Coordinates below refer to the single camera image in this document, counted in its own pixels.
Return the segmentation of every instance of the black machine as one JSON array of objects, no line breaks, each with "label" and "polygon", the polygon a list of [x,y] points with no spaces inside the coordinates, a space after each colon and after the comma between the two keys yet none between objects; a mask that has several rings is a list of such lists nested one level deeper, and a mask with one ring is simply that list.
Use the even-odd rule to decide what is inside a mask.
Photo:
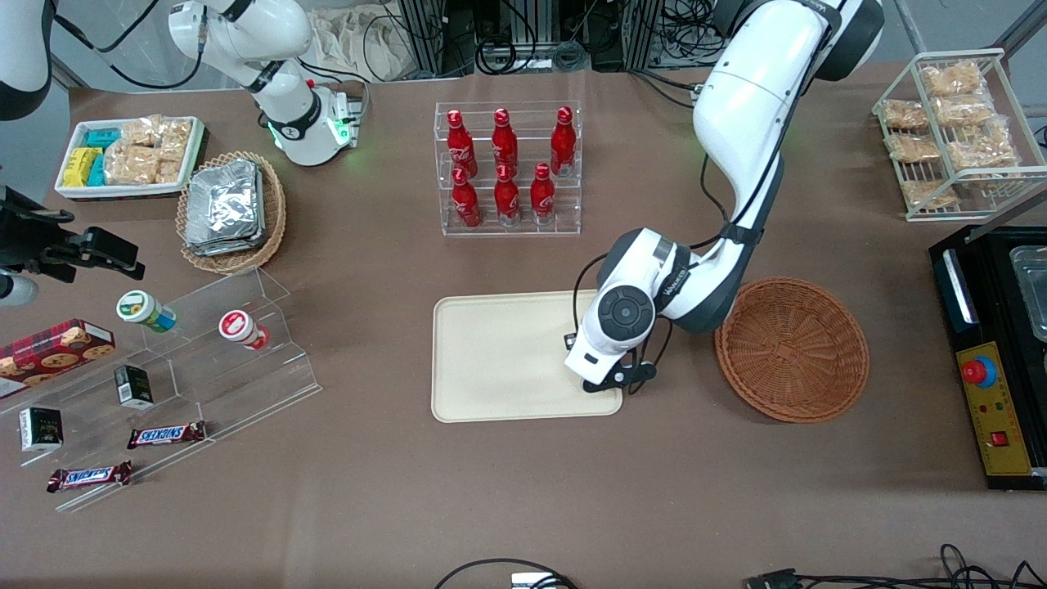
[{"label": "black machine", "polygon": [[138,246],[101,227],[76,233],[62,227],[68,210],[50,210],[0,184],[0,269],[72,281],[76,268],[104,267],[141,279]]},{"label": "black machine", "polygon": [[931,247],[989,489],[1047,491],[1047,227]]}]

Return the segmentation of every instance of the white tray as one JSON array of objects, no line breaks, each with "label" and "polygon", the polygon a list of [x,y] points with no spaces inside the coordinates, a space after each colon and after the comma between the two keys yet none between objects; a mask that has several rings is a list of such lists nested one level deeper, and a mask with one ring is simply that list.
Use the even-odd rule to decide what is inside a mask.
[{"label": "white tray", "polygon": [[54,178],[54,191],[68,198],[69,200],[120,200],[129,198],[146,198],[157,195],[177,196],[182,186],[190,181],[193,174],[194,163],[200,151],[200,142],[203,140],[204,124],[196,116],[169,116],[175,120],[191,120],[193,129],[190,131],[190,141],[185,145],[185,155],[182,156],[182,167],[178,173],[178,180],[164,182],[162,184],[141,184],[141,185],[106,185],[106,186],[64,186],[62,185],[62,173],[69,164],[69,157],[72,150],[84,145],[84,136],[88,131],[95,129],[119,128],[125,122],[137,120],[136,118],[113,118],[110,120],[85,120],[77,122],[72,130],[72,138],[66,146],[65,157],[62,158],[62,166],[59,167],[59,175]]},{"label": "white tray", "polygon": [[[595,290],[578,293],[585,310]],[[449,297],[432,311],[432,415],[445,424],[611,415],[621,389],[582,390],[563,365],[571,291]]]}]

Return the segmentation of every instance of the snickers bar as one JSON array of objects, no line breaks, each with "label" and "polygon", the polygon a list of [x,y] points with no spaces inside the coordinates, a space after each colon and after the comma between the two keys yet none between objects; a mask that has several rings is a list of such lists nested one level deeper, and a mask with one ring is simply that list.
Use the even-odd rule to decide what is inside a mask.
[{"label": "snickers bar", "polygon": [[203,422],[169,426],[166,428],[154,428],[152,430],[131,430],[131,441],[128,443],[128,450],[133,450],[139,446],[198,441],[205,437],[207,437],[207,431],[204,429]]},{"label": "snickers bar", "polygon": [[131,461],[121,462],[116,467],[106,467],[105,469],[87,469],[86,471],[66,471],[59,469],[47,481],[47,493],[59,491],[69,491],[92,484],[120,483],[121,485],[131,482]]}]

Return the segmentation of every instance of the yellow panel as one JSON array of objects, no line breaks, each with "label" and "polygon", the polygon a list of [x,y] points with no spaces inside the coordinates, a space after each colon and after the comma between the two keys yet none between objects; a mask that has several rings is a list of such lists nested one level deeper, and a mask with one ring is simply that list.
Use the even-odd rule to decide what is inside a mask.
[{"label": "yellow panel", "polygon": [[[989,476],[1028,476],[1031,473],[1029,455],[1025,451],[1025,439],[1018,426],[1015,415],[1015,404],[1010,399],[1007,380],[1000,366],[1000,353],[996,342],[989,342],[976,348],[963,350],[956,355],[957,364],[962,367],[976,357],[985,357],[996,365],[996,383],[982,389],[977,385],[963,382],[963,390],[967,395],[967,411],[975,425],[975,436],[978,439],[978,451],[982,454],[982,465]],[[989,441],[993,432],[1007,434],[1008,446],[994,447]]]}]

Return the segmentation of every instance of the small black box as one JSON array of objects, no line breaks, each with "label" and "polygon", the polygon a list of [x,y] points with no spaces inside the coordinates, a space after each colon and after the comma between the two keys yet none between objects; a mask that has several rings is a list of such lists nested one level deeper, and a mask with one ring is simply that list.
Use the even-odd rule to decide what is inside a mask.
[{"label": "small black box", "polygon": [[114,377],[120,405],[139,410],[153,407],[153,391],[149,388],[148,372],[125,364],[116,369]]},{"label": "small black box", "polygon": [[57,409],[29,407],[18,414],[22,451],[62,448],[62,413]]}]

